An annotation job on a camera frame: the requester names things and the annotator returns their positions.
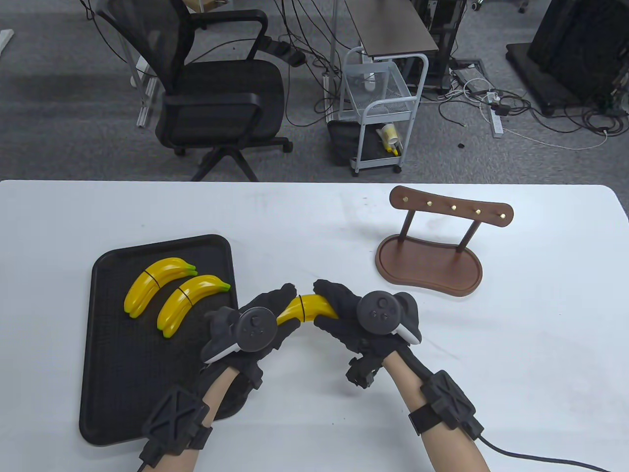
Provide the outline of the person's left hand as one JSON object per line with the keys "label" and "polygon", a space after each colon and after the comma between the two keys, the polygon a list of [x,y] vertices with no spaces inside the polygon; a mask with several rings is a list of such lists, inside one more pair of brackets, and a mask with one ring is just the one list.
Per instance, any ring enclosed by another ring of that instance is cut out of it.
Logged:
{"label": "person's left hand", "polygon": [[259,389],[263,371],[259,362],[301,326],[299,317],[278,318],[297,298],[294,285],[287,283],[262,293],[238,310],[221,308],[211,315],[211,339],[201,351],[207,366],[232,368],[243,378],[245,390]]}

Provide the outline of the person's right hand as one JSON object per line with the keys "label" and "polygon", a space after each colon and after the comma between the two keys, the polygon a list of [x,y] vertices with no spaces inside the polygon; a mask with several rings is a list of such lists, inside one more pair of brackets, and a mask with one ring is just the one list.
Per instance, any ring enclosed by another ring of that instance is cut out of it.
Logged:
{"label": "person's right hand", "polygon": [[346,286],[324,279],[314,282],[313,291],[338,315],[337,319],[319,315],[314,325],[353,353],[383,360],[422,341],[418,305],[409,293],[373,291],[359,297]]}

